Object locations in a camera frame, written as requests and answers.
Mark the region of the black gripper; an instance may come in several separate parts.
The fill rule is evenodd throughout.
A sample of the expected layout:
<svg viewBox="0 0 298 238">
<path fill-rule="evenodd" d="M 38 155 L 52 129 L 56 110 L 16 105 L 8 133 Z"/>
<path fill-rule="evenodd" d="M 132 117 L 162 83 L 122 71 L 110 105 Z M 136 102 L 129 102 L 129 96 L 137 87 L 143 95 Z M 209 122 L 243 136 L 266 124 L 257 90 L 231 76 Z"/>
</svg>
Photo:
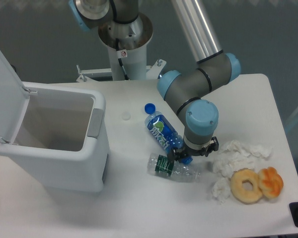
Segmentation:
<svg viewBox="0 0 298 238">
<path fill-rule="evenodd" d="M 209 145 L 206 148 L 202 149 L 192 149 L 187 145 L 182 146 L 181 148 L 172 147 L 167 153 L 168 162 L 172 163 L 174 161 L 183 162 L 187 157 L 191 156 L 205 156 L 214 151 L 218 151 L 219 142 L 216 136 L 212 137 Z"/>
</svg>

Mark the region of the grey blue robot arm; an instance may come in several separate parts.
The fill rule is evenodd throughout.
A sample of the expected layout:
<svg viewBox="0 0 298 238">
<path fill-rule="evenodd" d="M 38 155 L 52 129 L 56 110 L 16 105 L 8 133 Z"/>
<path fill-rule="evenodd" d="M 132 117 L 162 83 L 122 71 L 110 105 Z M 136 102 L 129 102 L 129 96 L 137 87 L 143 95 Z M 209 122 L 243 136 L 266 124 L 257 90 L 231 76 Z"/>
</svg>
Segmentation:
<svg viewBox="0 0 298 238">
<path fill-rule="evenodd" d="M 72 0 L 70 8 L 84 30 L 97 28 L 107 47 L 113 80 L 147 78 L 146 46 L 152 38 L 151 21 L 139 11 L 136 0 Z M 182 146 L 172 147 L 168 160 L 208 156 L 218 150 L 213 133 L 219 113 L 203 97 L 236 79 L 241 66 L 235 55 L 224 53 L 200 0 L 174 0 L 191 52 L 197 62 L 190 75 L 176 70 L 157 83 L 161 97 L 183 123 Z"/>
</svg>

